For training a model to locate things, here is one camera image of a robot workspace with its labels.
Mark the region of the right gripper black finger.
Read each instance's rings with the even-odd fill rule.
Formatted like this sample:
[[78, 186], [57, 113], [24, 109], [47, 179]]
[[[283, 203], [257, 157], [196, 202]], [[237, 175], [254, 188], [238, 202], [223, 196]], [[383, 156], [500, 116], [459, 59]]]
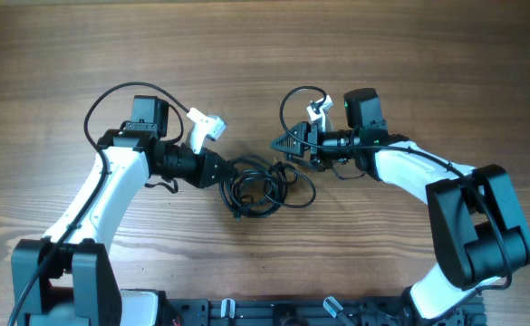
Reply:
[[270, 144], [270, 148], [282, 152], [287, 155], [297, 156], [302, 158], [304, 156], [306, 146], [303, 144], [303, 140], [311, 129], [309, 122], [299, 122], [295, 124], [289, 132], [276, 139], [273, 139]]
[[325, 171], [326, 165], [318, 154], [311, 154], [304, 152], [299, 153], [285, 153], [285, 158], [294, 164], [309, 169], [311, 171]]

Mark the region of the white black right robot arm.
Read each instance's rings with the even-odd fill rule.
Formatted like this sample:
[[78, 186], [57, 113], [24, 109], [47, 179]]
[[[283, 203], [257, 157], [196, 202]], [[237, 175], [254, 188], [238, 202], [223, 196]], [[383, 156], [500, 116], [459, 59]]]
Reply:
[[498, 165], [475, 168], [392, 134], [372, 88], [347, 92], [347, 128], [333, 130], [323, 94], [308, 120], [284, 129], [271, 146], [302, 167], [325, 171], [353, 161], [364, 176], [397, 186], [425, 203], [436, 264], [399, 296], [366, 297], [323, 308], [343, 325], [483, 325], [482, 294], [503, 291], [530, 264], [530, 228], [510, 176]]

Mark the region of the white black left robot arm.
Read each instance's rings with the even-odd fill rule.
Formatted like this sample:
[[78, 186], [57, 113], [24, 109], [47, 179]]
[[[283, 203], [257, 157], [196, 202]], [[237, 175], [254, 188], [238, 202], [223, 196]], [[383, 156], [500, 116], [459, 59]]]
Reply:
[[180, 313], [157, 290], [122, 290], [109, 251], [131, 200], [149, 179], [178, 192], [184, 180], [211, 187], [234, 169], [203, 146], [226, 129], [218, 116], [191, 108], [186, 143], [167, 139], [172, 103], [137, 96], [131, 116], [97, 141], [92, 171], [64, 214], [39, 240], [24, 239], [12, 253], [12, 325], [180, 325]]

